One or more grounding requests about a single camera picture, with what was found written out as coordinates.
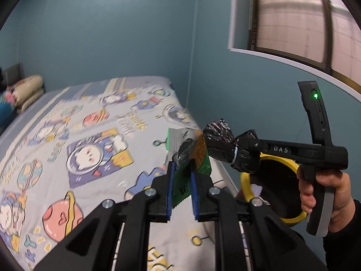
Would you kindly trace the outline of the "person's right hand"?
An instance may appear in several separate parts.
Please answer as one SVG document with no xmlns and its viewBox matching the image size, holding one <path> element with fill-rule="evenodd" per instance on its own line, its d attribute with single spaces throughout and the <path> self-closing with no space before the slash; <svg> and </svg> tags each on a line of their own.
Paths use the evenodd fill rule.
<svg viewBox="0 0 361 271">
<path fill-rule="evenodd" d="M 311 214 L 316 205 L 316 200 L 313 196 L 314 189 L 312 184 L 305 180 L 301 166 L 297 170 L 297 178 L 299 180 L 301 208 L 307 214 Z M 351 196 L 350 177 L 347 173 L 342 173 L 341 171 L 328 170 L 318 172 L 316 180 L 325 187 L 333 187 L 335 189 L 329 231 L 339 232 L 351 222 L 356 211 L 355 202 Z"/>
</svg>

